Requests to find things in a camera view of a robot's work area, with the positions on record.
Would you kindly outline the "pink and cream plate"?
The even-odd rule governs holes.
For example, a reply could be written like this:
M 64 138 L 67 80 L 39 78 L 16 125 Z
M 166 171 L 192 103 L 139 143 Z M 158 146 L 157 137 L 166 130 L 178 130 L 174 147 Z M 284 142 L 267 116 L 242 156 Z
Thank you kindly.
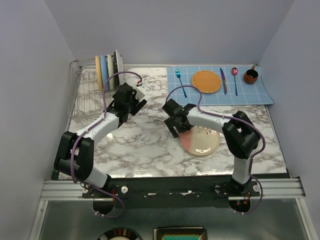
M 218 131 L 196 125 L 179 134 L 181 146 L 191 155 L 204 157 L 214 153 L 220 145 Z

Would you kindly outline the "orange yellow plate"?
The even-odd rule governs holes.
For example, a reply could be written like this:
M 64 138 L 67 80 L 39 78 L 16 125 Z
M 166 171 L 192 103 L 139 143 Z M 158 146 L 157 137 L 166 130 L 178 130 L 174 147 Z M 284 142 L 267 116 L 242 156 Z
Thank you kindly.
M 102 92 L 104 90 L 104 85 L 103 85 L 103 79 L 102 79 L 101 61 L 98 55 L 95 56 L 95 68 L 96 68 L 98 89 L 100 92 Z

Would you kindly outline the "light blue plate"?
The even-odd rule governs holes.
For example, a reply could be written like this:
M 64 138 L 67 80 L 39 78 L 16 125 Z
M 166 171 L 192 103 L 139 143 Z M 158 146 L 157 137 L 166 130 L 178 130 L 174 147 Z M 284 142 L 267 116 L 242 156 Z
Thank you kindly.
M 100 55 L 100 69 L 101 69 L 101 77 L 102 77 L 102 83 L 105 87 L 105 90 L 110 89 L 110 84 L 107 81 L 109 78 L 109 70 L 108 70 L 108 61 L 104 55 Z

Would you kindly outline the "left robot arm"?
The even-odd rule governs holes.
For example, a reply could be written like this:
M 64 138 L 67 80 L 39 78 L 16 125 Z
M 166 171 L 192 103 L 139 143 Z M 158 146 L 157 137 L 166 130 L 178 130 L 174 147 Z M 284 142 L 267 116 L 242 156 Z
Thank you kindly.
M 136 115 L 147 103 L 144 97 L 149 91 L 145 84 L 136 87 L 127 83 L 120 85 L 112 96 L 113 101 L 97 120 L 77 132 L 63 133 L 54 169 L 93 185 L 93 191 L 99 197 L 107 197 L 111 191 L 111 177 L 94 167 L 95 145 L 127 122 L 129 115 Z

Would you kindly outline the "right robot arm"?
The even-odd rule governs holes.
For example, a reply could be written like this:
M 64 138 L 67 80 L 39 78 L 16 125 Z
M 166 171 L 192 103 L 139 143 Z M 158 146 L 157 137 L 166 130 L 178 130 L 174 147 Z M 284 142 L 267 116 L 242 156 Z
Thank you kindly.
M 174 138 L 180 137 L 195 126 L 223 134 L 227 147 L 234 156 L 230 191 L 236 196 L 247 192 L 252 179 L 250 157 L 262 137 L 244 112 L 238 111 L 233 115 L 223 116 L 214 112 L 204 112 L 191 103 L 181 106 L 173 99 L 168 100 L 162 109 L 168 115 L 164 123 Z

